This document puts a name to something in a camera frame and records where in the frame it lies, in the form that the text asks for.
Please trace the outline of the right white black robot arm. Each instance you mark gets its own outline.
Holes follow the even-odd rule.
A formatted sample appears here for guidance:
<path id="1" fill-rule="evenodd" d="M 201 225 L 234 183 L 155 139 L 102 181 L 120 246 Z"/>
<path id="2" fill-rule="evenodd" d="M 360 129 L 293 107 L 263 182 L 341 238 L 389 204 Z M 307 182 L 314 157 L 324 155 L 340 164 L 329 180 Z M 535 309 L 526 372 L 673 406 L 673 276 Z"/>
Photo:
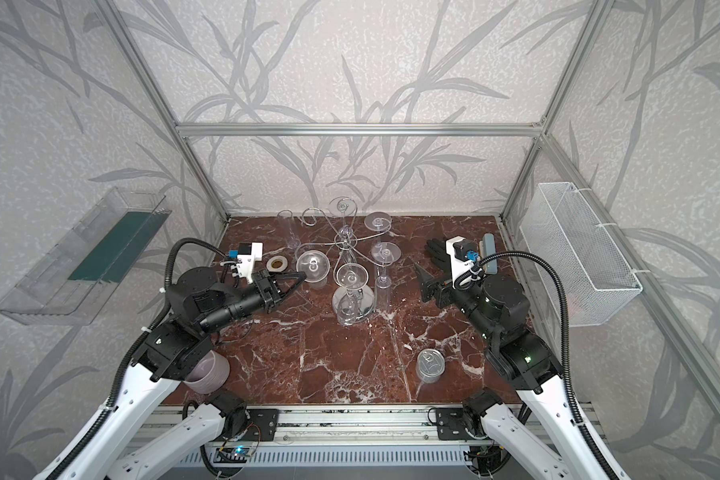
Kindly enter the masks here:
<path id="1" fill-rule="evenodd" d="M 526 323 L 530 308 L 513 278 L 487 275 L 466 290 L 416 269 L 423 301 L 456 306 L 486 344 L 484 356 L 548 435 L 543 441 L 496 393 L 485 388 L 463 403 L 466 433 L 503 448 L 535 479 L 625 479 L 626 471 L 582 413 L 554 351 Z"/>

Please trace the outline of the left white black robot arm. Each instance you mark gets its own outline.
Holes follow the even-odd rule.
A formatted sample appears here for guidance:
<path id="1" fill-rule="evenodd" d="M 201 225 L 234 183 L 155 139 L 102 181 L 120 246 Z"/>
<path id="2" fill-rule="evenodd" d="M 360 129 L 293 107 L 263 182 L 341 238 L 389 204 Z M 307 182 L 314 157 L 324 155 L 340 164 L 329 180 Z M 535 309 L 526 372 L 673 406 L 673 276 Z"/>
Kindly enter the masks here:
<path id="1" fill-rule="evenodd" d="M 305 281 L 303 272 L 260 270 L 242 290 L 210 267 L 166 284 L 169 311 L 146 327 L 118 366 L 110 394 L 40 479 L 157 479 L 189 453 L 244 436 L 252 421 L 243 399 L 216 391 L 181 422 L 131 454 L 124 452 L 161 402 L 187 381 L 220 330 L 276 310 Z"/>

